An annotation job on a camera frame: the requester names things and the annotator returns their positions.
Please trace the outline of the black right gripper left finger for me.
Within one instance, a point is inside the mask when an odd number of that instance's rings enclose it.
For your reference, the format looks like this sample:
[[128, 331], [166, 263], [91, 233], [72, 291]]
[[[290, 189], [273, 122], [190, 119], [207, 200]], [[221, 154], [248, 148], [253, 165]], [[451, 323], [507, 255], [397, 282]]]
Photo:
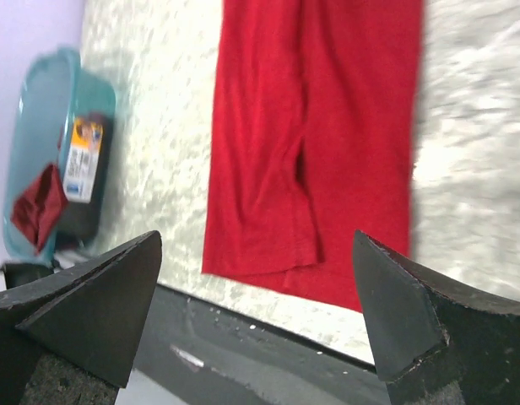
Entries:
[[0, 292], [0, 404], [113, 404], [126, 387], [162, 260], [150, 231]]

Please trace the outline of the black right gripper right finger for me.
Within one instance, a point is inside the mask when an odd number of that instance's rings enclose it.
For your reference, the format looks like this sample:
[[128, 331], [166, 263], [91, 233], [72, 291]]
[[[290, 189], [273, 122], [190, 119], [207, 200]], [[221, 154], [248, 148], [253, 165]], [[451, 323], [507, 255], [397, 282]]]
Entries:
[[520, 404], [520, 301], [412, 262], [361, 231], [355, 282], [393, 404]]

